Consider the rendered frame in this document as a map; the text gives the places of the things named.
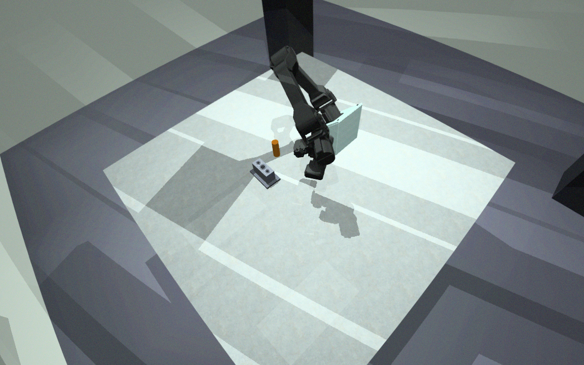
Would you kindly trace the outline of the orange-brown cylinder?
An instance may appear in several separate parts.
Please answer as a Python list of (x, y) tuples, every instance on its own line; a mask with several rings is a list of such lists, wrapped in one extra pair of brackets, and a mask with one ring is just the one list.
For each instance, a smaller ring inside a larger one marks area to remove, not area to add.
[(275, 157), (279, 157), (280, 156), (280, 151), (279, 151), (279, 143), (278, 143), (278, 140), (277, 139), (273, 139), (272, 146), (273, 146), (273, 155)]

